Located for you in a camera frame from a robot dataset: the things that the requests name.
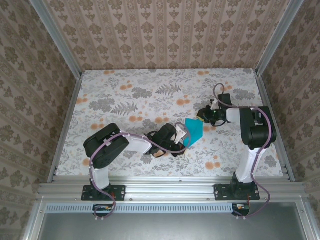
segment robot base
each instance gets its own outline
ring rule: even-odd
[[[116,201],[124,201],[126,196],[125,185],[110,185],[103,189],[103,191],[109,193],[114,197]],[[111,199],[103,193],[97,191],[92,185],[83,186],[82,201],[111,201]]]
[[[216,184],[214,197],[216,201],[260,200],[258,186],[254,182],[239,182],[236,173],[233,174],[230,184]]]

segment gray floor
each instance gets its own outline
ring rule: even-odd
[[[118,213],[103,221],[85,213],[46,214],[40,239],[305,240],[295,206],[272,203],[246,220],[230,213]]]

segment patterned wallpaper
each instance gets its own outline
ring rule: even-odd
[[[27,0],[0,1],[0,239],[18,239],[46,182],[75,79]]]
[[[320,223],[320,1],[305,0],[263,73],[295,177]]]
[[[289,0],[45,0],[84,70],[255,68]]]

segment teal object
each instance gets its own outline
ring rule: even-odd
[[[191,135],[191,147],[196,141],[198,141],[200,138],[204,135],[204,123],[200,121],[199,119],[194,120],[190,118],[185,119],[185,126],[188,128],[190,135]],[[189,137],[187,137],[183,141],[183,145],[187,146],[189,142]]]

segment floral tablecloth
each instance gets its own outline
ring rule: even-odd
[[[164,124],[196,119],[213,99],[213,87],[223,83],[234,105],[261,106],[252,69],[92,70],[82,86],[57,169],[59,176],[89,174],[84,141],[110,123],[136,134]],[[177,158],[124,151],[110,166],[111,176],[231,176],[242,152],[240,125],[203,125],[203,137]],[[263,155],[257,176],[282,176],[275,147]]]

